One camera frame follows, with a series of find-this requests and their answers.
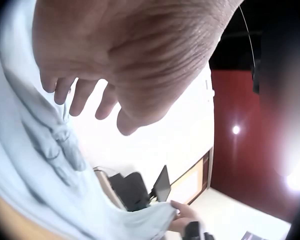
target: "ceiling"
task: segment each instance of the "ceiling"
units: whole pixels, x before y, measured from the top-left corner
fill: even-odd
[[[245,0],[241,4],[249,29],[255,59],[260,57],[260,42],[263,29],[269,20],[283,11],[296,10],[300,16],[300,0],[293,6],[278,0]],[[249,70],[253,69],[253,57],[247,28],[238,8],[225,29],[221,41],[209,61],[212,70]]]

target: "white wall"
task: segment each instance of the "white wall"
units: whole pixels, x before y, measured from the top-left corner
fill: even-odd
[[[106,84],[105,80],[98,82],[81,115],[72,119],[81,148],[93,167],[112,168],[124,175],[139,171],[150,191],[165,164],[173,182],[213,146],[209,65],[161,121],[140,128],[129,137],[117,130],[119,104],[107,119],[98,121],[94,117]]]
[[[242,204],[212,188],[205,190],[191,207],[216,240],[241,240],[249,231],[266,240],[281,240],[290,224]],[[167,240],[181,239],[168,232]]]

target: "finger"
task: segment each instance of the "finger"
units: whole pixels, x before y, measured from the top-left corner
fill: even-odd
[[[72,104],[69,110],[70,115],[78,116],[85,107],[85,104],[93,92],[98,80],[79,79],[75,86]]]
[[[121,109],[118,113],[117,128],[122,135],[129,136],[134,133],[139,126],[128,117],[123,109]]]
[[[172,232],[178,232],[181,233],[181,235],[183,235],[183,231],[187,226],[187,224],[189,224],[189,222],[191,222],[189,219],[185,217],[181,217],[177,220],[172,221],[170,223],[168,230]]]
[[[184,204],[179,203],[177,201],[173,201],[173,200],[171,200],[170,204],[171,204],[172,207],[174,207],[175,209],[178,209],[178,210],[181,210],[185,207]]]
[[[73,77],[61,77],[56,82],[54,101],[58,105],[62,105],[65,103],[69,89],[75,79]]]
[[[46,92],[53,93],[55,91],[56,83],[58,80],[57,77],[51,77],[51,76],[48,76],[48,75],[40,72],[40,79],[41,79],[42,88]]]
[[[95,118],[102,120],[108,117],[117,102],[115,86],[108,83],[103,91],[100,105],[95,112]]]

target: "cable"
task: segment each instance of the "cable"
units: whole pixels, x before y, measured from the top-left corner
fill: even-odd
[[[252,52],[253,66],[254,66],[254,68],[256,68],[256,63],[255,63],[255,60],[254,60],[253,47],[252,47],[252,42],[251,42],[251,38],[250,38],[249,29],[248,29],[247,22],[246,22],[246,19],[245,19],[244,13],[243,13],[243,11],[242,11],[242,9],[241,9],[241,6],[240,6],[240,5],[239,5],[239,9],[240,9],[240,11],[241,11],[241,14],[242,14],[242,17],[243,17],[244,23],[245,23],[245,25],[246,25],[246,28],[247,28],[248,37],[249,37],[250,46],[251,46],[251,52]]]

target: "wooden surface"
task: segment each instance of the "wooden surface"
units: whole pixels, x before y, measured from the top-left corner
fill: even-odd
[[[0,226],[2,232],[4,232],[9,239],[13,240],[63,239],[21,215],[1,197]]]
[[[175,200],[188,204],[202,191],[204,179],[203,162],[203,158],[200,159],[193,167],[171,184],[171,192],[168,200]]]

